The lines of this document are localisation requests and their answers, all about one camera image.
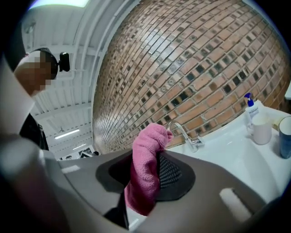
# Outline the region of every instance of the soap dispenser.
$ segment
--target soap dispenser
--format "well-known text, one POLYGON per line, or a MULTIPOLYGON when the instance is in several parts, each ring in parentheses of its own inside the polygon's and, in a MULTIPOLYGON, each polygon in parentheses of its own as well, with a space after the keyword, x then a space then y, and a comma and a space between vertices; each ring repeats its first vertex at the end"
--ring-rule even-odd
POLYGON ((245 111, 246 111, 247 118, 248 118, 249 122, 251 123, 252 118, 256 114, 259 113, 259 107, 251 99, 251 93, 246 93, 245 94, 245 98, 247 98, 247 105, 248 105, 248 107, 246 107, 246 110, 245 111))

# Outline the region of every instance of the fluorescent light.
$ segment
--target fluorescent light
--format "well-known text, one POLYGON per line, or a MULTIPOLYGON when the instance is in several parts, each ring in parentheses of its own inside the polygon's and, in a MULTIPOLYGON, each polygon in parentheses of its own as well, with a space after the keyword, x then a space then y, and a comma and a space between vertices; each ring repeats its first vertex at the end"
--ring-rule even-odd
POLYGON ((74 131, 72 131, 72 132, 65 133, 65 134, 63 134, 63 135, 59 135, 59 136, 55 137, 55 139, 59 139, 59 138, 61 138, 61 137, 65 137, 65 136, 68 136, 68 135, 70 135, 70 134, 72 134, 72 133, 76 133, 76 132, 79 132, 79 131, 80 131, 80 129, 76 129, 76 130, 74 130, 74 131))
POLYGON ((78 7, 85 7, 89 0, 37 0, 31 5, 31 8, 35 8, 43 5, 72 5, 78 7))
POLYGON ((78 147, 76 147, 76 148, 74 148, 73 150, 78 149, 79 147, 82 147, 82 146, 84 146, 84 145, 86 145, 86 143, 83 144, 83 145, 80 145, 80 146, 78 146, 78 147))

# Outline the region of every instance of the white sleeve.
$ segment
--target white sleeve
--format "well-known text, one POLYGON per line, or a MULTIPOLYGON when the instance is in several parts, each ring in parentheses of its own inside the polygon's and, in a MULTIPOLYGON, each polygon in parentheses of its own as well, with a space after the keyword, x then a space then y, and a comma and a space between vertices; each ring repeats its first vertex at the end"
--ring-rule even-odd
POLYGON ((2 55, 0 61, 0 134, 19 134, 34 103, 2 55))

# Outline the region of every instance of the brick wall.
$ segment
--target brick wall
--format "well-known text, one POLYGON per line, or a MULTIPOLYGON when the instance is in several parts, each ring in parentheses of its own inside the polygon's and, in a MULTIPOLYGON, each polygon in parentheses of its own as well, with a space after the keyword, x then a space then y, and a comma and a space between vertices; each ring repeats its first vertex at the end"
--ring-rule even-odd
MULTIPOLYGON (((149 123, 176 120, 191 137, 239 116, 252 92, 288 110, 289 61, 278 36, 239 0, 145 0, 123 21, 94 98, 94 143, 130 148, 149 123)), ((170 147, 184 142, 181 132, 170 147)))

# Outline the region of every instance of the cup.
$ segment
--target cup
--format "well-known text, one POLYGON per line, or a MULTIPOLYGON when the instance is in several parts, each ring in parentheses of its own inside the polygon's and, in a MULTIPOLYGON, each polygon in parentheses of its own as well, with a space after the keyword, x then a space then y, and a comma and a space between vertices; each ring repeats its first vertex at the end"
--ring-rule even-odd
POLYGON ((291 116, 287 116, 279 123, 280 155, 282 158, 291 157, 291 116))
POLYGON ((253 136, 255 143, 267 144, 272 137, 272 123, 268 115, 258 113, 252 118, 252 125, 247 126, 249 134, 253 136))

